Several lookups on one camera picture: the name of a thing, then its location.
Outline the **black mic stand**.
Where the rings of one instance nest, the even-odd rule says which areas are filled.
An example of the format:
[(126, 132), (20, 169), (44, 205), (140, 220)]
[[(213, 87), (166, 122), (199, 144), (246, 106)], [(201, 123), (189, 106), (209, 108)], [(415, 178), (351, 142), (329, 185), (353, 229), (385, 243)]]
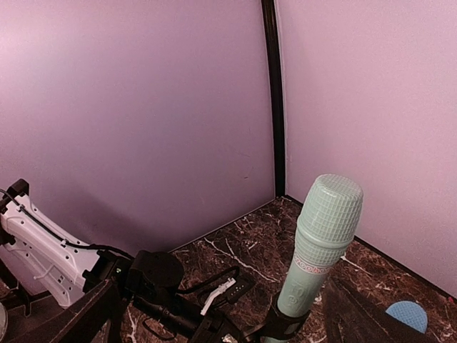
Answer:
[(260, 324), (243, 332), (243, 338), (246, 342), (260, 342), (262, 337), (288, 341), (301, 330), (311, 310), (309, 309), (300, 317), (289, 317), (279, 310), (278, 298), (279, 292), (273, 296), (267, 315)]

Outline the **mint green microphone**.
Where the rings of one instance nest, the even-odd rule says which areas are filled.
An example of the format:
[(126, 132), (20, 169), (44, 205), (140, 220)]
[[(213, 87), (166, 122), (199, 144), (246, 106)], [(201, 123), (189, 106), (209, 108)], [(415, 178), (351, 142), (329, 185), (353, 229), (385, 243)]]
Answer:
[(276, 300), (290, 318), (310, 311), (334, 264), (353, 241), (363, 190), (351, 179), (323, 174), (312, 184), (296, 222), (293, 258)]

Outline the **left black frame post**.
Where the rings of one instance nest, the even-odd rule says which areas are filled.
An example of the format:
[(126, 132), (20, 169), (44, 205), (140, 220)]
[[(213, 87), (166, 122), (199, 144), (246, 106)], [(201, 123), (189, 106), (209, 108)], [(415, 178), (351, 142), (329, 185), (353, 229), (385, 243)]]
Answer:
[(271, 97), (275, 195), (282, 197), (286, 195), (286, 137), (281, 53), (275, 2), (273, 0), (261, 0), (261, 9)]

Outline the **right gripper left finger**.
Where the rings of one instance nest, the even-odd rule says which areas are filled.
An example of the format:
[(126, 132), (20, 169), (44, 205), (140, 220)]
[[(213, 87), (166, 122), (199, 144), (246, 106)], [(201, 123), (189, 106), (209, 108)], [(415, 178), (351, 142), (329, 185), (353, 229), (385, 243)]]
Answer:
[(121, 342), (125, 302), (117, 284), (105, 280), (67, 309), (51, 296), (8, 311), (7, 342), (91, 342), (105, 328), (104, 342)]

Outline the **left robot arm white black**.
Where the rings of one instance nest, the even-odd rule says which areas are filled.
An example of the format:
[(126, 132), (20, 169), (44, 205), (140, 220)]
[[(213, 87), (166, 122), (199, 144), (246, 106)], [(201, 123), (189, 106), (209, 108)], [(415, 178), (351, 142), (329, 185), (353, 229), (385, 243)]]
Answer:
[(132, 302), (171, 333), (194, 335), (200, 309), (178, 295), (184, 268), (176, 257), (146, 250), (131, 256), (119, 248), (84, 243), (38, 210), (24, 179), (2, 195), (1, 243), (61, 307), (69, 308), (108, 282), (117, 297), (110, 302), (117, 317)]

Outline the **blue microphone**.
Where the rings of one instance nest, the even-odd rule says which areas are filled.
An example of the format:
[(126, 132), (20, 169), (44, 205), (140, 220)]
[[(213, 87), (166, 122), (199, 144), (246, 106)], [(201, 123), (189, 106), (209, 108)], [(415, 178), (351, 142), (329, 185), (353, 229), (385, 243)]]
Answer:
[(419, 304), (411, 301), (395, 302), (386, 309), (386, 313), (416, 331), (426, 333), (428, 315)]

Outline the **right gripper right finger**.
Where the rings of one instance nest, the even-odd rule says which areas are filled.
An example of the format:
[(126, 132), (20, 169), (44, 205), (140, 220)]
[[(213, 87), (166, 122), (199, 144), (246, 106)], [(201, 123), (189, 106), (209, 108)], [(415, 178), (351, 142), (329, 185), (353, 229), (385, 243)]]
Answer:
[(329, 277), (323, 291), (329, 342), (435, 342), (394, 319), (342, 279)]

